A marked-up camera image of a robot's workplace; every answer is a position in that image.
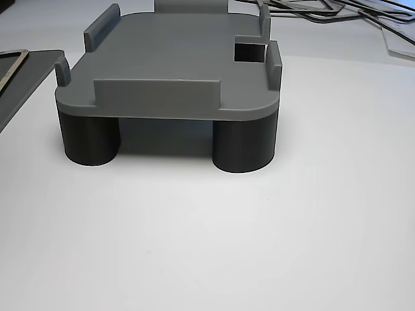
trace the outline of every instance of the rectangular notch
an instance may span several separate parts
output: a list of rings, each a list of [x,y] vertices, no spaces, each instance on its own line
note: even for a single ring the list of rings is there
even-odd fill
[[[235,43],[235,62],[265,62],[264,44]]]

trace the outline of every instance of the black plastic base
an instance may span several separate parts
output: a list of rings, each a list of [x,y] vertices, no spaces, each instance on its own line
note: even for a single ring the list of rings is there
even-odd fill
[[[121,144],[118,118],[74,117],[58,110],[65,153],[81,165],[110,162]],[[274,157],[278,110],[254,121],[213,121],[213,163],[221,170],[258,170]]]
[[[81,165],[110,162],[121,144],[118,118],[74,117],[58,110],[65,153]]]
[[[213,122],[213,162],[221,170],[258,170],[274,157],[278,110],[254,121]]]

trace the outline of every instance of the white desk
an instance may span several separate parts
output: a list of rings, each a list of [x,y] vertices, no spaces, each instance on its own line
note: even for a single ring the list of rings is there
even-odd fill
[[[21,41],[2,37],[0,50],[67,47],[72,65],[106,7],[89,5],[55,42],[47,24],[60,18],[34,1],[5,19],[25,5],[39,29],[10,30]],[[288,20],[292,37],[280,33]],[[124,122],[111,163],[70,162],[51,74],[0,135],[0,310],[414,310],[415,69],[391,65],[401,60],[383,57],[380,32],[362,23],[333,26],[349,40],[343,54],[298,43],[314,43],[302,24],[273,21],[276,156],[249,174],[213,166],[204,122]],[[314,37],[334,38],[333,27]]]

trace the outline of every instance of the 3d printed stand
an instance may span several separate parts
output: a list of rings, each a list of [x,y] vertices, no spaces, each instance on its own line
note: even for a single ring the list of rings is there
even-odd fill
[[[249,172],[274,157],[282,64],[260,16],[228,0],[156,0],[155,13],[121,17],[112,5],[84,33],[70,71],[56,63],[56,103],[70,160],[111,161],[119,118],[212,120],[213,162]]]

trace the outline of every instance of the gray plastic lip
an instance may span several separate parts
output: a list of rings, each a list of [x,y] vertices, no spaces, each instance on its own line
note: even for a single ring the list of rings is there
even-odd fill
[[[84,31],[85,52],[95,51],[120,20],[121,11],[114,3]]]
[[[100,33],[95,27],[108,29],[103,21],[111,28],[115,6],[88,28],[90,34]],[[72,71],[61,60],[57,66],[67,70],[62,76],[70,83],[56,89],[58,109],[86,117],[223,121],[261,119],[278,109],[282,64],[276,42],[270,42],[265,63],[233,60],[235,43],[269,42],[266,5],[260,17],[158,12],[121,17],[101,42],[92,38],[100,44]]]

